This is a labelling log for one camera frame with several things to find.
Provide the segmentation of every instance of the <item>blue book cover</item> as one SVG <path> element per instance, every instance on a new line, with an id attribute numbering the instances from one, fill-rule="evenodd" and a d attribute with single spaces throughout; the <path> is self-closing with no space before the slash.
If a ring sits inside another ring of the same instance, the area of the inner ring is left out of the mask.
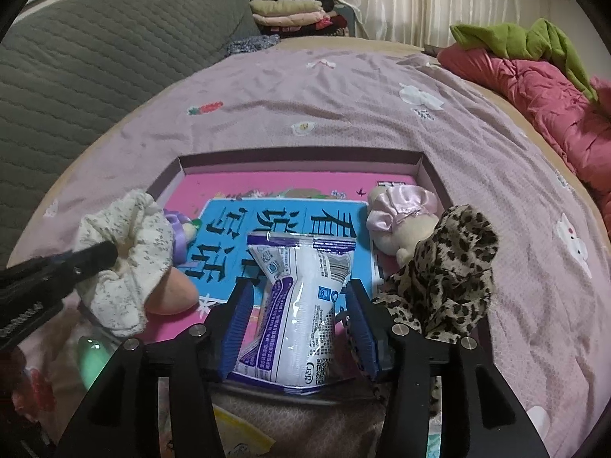
<path id="1" fill-rule="evenodd" d="M 255 285 L 255 306 L 260 306 L 267 279 L 246 245 L 249 232 L 289 232 L 356 238 L 351 278 L 362 281 L 368 295 L 374 287 L 375 263 L 365 223 L 367 204 L 345 200 L 291 200 L 253 198 L 210 200 L 200 216 L 202 227 L 187 254 L 187 263 L 178 267 L 193 283 L 201 297 L 226 302 L 240 277 Z M 343 294 L 335 312 L 346 309 Z"/>

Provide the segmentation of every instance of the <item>green cloth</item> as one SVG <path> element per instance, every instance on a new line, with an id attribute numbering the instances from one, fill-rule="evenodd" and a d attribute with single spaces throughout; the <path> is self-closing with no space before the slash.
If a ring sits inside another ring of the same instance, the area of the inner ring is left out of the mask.
<path id="1" fill-rule="evenodd" d="M 479 27 L 450 26 L 456 42 L 465 50 L 488 48 L 500 58 L 547 60 L 555 65 L 590 101 L 598 101 L 596 90 L 570 39 L 547 19 L 537 20 L 530 29 L 506 22 Z"/>

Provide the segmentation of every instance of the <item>pink fabric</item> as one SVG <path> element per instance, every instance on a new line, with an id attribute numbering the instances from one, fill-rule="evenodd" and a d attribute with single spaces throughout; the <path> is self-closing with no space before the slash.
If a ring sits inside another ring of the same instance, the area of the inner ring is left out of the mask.
<path id="1" fill-rule="evenodd" d="M 505 96 L 524 115 L 568 168 L 595 194 L 611 235 L 611 84 L 594 78 L 601 96 L 594 105 L 546 61 L 507 60 L 482 48 L 457 44 L 438 60 L 456 75 Z"/>
<path id="2" fill-rule="evenodd" d="M 394 232 L 412 215 L 434 214 L 437 205 L 437 197 L 423 187 L 407 184 L 389 187 L 373 202 L 367 229 Z"/>
<path id="3" fill-rule="evenodd" d="M 325 27 L 329 27 L 331 24 L 333 24 L 333 22 L 331 21 L 331 18 L 328 15 L 325 15 L 322 21 L 319 21 L 316 23 L 316 30 L 320 31 L 321 29 L 324 29 Z"/>

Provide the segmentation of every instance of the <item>white plastic bag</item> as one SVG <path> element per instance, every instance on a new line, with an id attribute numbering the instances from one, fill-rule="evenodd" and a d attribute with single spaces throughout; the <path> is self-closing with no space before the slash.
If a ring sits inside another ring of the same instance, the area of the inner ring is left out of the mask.
<path id="1" fill-rule="evenodd" d="M 334 305 L 350 277 L 356 240 L 253 232 L 247 242 L 271 287 L 257 336 L 234 372 L 293 392 L 334 382 Z"/>

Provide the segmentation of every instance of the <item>stack of blankets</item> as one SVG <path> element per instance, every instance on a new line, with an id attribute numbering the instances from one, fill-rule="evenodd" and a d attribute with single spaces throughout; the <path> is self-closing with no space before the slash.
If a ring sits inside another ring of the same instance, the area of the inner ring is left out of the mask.
<path id="1" fill-rule="evenodd" d="M 252 16 L 264 35 L 347 36 L 348 23 L 318 0 L 252 0 Z"/>

